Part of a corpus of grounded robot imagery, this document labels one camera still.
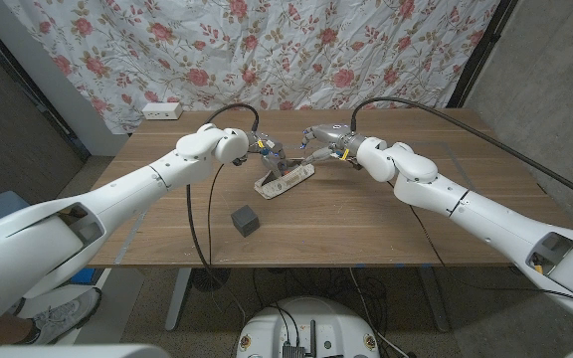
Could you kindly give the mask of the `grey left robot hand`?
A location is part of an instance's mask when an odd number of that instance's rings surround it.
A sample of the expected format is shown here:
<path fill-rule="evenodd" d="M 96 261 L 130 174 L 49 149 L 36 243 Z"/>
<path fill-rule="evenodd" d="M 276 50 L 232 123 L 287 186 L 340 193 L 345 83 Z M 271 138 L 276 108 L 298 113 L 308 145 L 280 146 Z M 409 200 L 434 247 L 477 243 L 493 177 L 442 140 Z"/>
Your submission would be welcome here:
<path fill-rule="evenodd" d="M 288 171 L 288 164 L 283 145 L 265 133 L 247 132 L 250 153 L 261 155 L 262 164 L 268 169 L 267 178 L 280 178 Z"/>

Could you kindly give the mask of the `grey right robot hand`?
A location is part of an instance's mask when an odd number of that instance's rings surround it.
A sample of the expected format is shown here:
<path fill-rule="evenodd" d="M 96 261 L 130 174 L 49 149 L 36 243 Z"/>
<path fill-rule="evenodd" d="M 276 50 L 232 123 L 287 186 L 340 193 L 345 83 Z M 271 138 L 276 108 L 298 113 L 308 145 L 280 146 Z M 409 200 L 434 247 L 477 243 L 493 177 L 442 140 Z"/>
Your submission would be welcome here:
<path fill-rule="evenodd" d="M 357 150 L 365 137 L 353 132 L 349 125 L 319 124 L 311 126 L 303 131 L 300 148 L 304 149 L 314 139 L 324 143 L 325 146 L 305 157 L 301 162 L 302 165 L 336 157 L 342 161 L 348 161 L 356 170 L 362 168 L 357 161 Z"/>

